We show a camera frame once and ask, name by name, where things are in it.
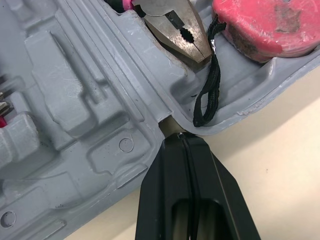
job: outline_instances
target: red tape measure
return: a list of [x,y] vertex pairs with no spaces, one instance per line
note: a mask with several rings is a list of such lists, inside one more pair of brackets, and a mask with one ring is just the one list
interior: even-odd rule
[[225,37],[257,62],[300,57],[320,44],[320,0],[214,0]]

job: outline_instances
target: tool case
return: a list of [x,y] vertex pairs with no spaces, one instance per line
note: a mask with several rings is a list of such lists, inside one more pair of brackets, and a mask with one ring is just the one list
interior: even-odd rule
[[[212,1],[194,0],[205,29]],[[194,127],[208,74],[162,48],[141,18],[102,0],[0,0],[0,240],[63,239],[140,186],[172,116],[212,135],[260,110],[320,63],[255,63],[215,38],[219,109]],[[206,101],[203,99],[203,110]]]

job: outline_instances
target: pliers jaw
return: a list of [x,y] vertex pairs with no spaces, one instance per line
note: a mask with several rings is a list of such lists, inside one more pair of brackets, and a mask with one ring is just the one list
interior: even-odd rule
[[206,31],[189,0],[134,0],[132,4],[155,37],[187,63],[205,64],[211,56]]

